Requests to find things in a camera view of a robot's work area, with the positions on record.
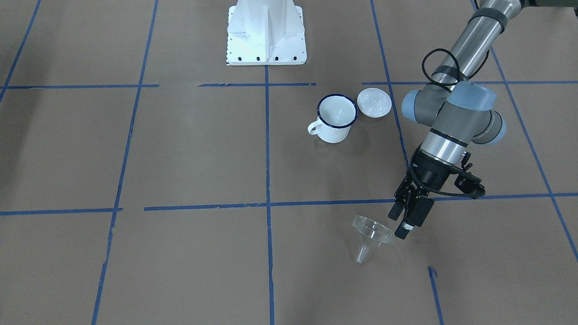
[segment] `white bracket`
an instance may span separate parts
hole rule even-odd
[[[227,64],[289,65],[307,60],[303,9],[293,0],[239,0],[229,8]]]

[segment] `mug handle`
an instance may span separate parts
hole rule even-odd
[[[322,124],[323,124],[322,121],[316,120],[315,122],[309,124],[309,126],[307,127],[307,131],[309,132],[310,135],[316,135],[319,133],[319,129],[317,127]]]

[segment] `white mounting plate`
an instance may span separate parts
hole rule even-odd
[[[236,6],[229,8],[228,22],[231,22]],[[303,9],[295,6],[303,23]],[[263,45],[257,45],[246,37],[228,35],[227,65],[296,65],[307,61],[304,35],[288,35],[271,49],[271,56]]]

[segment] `black band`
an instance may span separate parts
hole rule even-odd
[[[455,67],[450,67],[449,65],[440,65],[434,70],[432,76],[436,73],[445,73],[453,77],[457,81],[463,81],[468,78],[461,71],[458,71],[458,69],[456,69]]]
[[[504,30],[506,30],[506,25],[507,25],[506,15],[501,13],[500,11],[494,9],[494,8],[480,8],[472,15],[472,18],[470,18],[468,23],[476,17],[488,17],[488,18],[492,18],[495,21],[499,22],[500,25],[502,26],[502,31],[500,32],[500,34],[503,33]]]
[[[458,144],[458,145],[460,145],[460,146],[462,146],[462,147],[467,147],[467,146],[468,146],[467,143],[462,142],[462,141],[460,141],[460,140],[458,140],[458,139],[456,139],[456,138],[454,138],[454,137],[452,137],[452,136],[449,136],[449,135],[447,135],[447,134],[445,134],[445,133],[443,133],[443,132],[440,132],[440,131],[438,131],[438,130],[436,130],[436,129],[434,129],[434,128],[429,129],[429,131],[430,131],[431,133],[435,134],[435,135],[441,136],[442,138],[444,138],[444,139],[446,139],[446,140],[452,141],[453,143]]]

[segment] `black strap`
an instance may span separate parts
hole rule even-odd
[[[432,76],[436,73],[445,73],[447,75],[452,76],[455,80],[459,82],[468,79],[468,77],[464,75],[461,71],[458,71],[458,69],[456,69],[455,67],[451,67],[449,65],[440,65],[434,70]]]
[[[503,33],[504,30],[506,30],[507,17],[505,14],[501,13],[499,10],[496,10],[494,8],[480,8],[472,15],[472,18],[470,18],[468,23],[476,17],[489,17],[489,18],[492,18],[495,21],[499,22],[500,25],[502,26],[502,31],[500,32],[500,34]]]

